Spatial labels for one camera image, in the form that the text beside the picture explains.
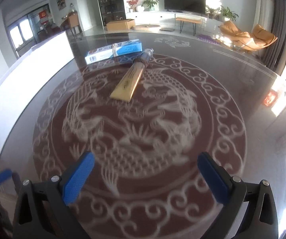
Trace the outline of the black flat television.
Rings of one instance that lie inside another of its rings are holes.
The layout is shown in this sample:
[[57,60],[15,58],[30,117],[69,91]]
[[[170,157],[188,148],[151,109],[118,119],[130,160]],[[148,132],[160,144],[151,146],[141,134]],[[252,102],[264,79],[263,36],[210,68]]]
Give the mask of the black flat television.
[[206,13],[206,0],[164,0],[166,10]]

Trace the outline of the white cardboard sorting box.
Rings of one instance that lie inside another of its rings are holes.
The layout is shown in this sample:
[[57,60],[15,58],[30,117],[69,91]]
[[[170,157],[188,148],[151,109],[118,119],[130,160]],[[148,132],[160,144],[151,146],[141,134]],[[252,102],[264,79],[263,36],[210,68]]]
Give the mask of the white cardboard sorting box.
[[16,121],[39,90],[74,58],[67,33],[31,48],[0,80],[0,154]]

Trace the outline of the wooden bench hairpin legs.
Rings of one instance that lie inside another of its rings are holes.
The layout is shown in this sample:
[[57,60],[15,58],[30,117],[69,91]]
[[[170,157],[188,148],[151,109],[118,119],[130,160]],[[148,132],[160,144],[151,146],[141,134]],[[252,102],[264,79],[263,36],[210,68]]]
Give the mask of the wooden bench hairpin legs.
[[175,20],[180,23],[179,33],[182,33],[185,23],[189,23],[189,24],[192,25],[193,36],[196,35],[196,28],[197,28],[197,26],[198,25],[202,26],[202,19],[201,18],[177,17]]

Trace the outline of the brown cardboard box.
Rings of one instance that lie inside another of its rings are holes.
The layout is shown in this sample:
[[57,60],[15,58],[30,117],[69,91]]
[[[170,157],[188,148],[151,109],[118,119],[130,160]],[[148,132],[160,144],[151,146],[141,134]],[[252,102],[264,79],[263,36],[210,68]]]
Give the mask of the brown cardboard box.
[[108,31],[130,30],[134,26],[135,26],[135,20],[133,19],[110,21],[106,24]]

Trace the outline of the red flower vase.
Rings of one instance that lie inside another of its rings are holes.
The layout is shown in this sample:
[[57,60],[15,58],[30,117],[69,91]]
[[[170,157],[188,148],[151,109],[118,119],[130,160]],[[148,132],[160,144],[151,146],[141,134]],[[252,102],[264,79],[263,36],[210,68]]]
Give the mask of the red flower vase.
[[129,6],[129,10],[131,12],[136,12],[137,11],[136,7],[138,6],[138,3],[139,3],[139,0],[128,0],[127,4]]

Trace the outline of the green potted plant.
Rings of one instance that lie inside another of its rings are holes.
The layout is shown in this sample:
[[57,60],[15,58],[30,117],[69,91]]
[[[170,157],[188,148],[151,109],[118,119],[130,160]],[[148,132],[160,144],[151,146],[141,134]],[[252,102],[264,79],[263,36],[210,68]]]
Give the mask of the green potted plant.
[[158,5],[159,0],[143,0],[142,6],[148,10],[154,10],[155,6]]

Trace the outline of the blue white toothpaste box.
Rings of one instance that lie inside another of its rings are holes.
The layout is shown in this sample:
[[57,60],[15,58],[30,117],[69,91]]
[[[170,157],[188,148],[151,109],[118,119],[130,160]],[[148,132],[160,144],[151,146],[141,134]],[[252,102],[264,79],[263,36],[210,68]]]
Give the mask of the blue white toothpaste box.
[[128,40],[90,50],[85,56],[85,61],[86,64],[92,64],[137,52],[142,52],[142,42],[139,39]]

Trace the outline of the wooden dining table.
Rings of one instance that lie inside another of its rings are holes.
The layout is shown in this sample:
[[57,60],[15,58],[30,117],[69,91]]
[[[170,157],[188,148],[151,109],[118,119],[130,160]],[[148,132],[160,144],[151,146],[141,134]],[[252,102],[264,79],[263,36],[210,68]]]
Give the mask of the wooden dining table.
[[72,36],[76,36],[82,33],[82,28],[79,22],[78,12],[69,12],[65,17],[62,18],[62,23],[60,24],[60,29],[62,31],[70,31]]

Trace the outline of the wall painting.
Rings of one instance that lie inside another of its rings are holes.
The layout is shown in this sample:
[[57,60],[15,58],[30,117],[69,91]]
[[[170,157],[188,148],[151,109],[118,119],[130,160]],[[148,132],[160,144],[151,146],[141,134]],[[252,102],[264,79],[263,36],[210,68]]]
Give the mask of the wall painting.
[[56,3],[57,3],[57,7],[58,7],[59,11],[66,7],[66,1],[65,0],[56,0]]

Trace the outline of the purple floor mat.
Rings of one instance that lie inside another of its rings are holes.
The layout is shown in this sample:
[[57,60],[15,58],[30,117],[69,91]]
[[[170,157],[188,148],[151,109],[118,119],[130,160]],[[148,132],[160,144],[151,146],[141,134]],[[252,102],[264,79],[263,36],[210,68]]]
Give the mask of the purple floor mat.
[[216,45],[220,44],[220,42],[218,42],[216,39],[208,35],[198,34],[197,38],[209,44],[216,44]]

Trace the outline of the orange lounge chair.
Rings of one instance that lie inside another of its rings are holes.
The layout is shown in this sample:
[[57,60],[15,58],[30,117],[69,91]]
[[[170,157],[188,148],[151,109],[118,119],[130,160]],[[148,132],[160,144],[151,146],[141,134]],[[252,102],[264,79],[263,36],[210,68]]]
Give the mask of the orange lounge chair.
[[241,31],[231,21],[226,21],[219,28],[223,36],[229,38],[233,45],[247,51],[262,50],[277,41],[277,36],[258,24],[255,25],[252,32]]

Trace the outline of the dark display cabinet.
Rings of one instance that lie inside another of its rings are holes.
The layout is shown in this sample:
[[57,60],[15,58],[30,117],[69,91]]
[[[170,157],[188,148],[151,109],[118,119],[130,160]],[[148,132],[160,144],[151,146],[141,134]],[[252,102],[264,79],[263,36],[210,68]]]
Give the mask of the dark display cabinet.
[[103,26],[126,18],[123,0],[98,0]]

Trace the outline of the gold cosmetic tube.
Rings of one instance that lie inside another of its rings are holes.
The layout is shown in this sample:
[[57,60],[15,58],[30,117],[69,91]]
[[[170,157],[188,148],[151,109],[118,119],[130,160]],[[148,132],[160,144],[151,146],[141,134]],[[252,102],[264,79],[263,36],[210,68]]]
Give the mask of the gold cosmetic tube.
[[152,48],[146,48],[138,57],[135,58],[132,66],[110,94],[110,98],[126,102],[131,101],[136,86],[145,68],[148,66],[153,53],[154,50]]

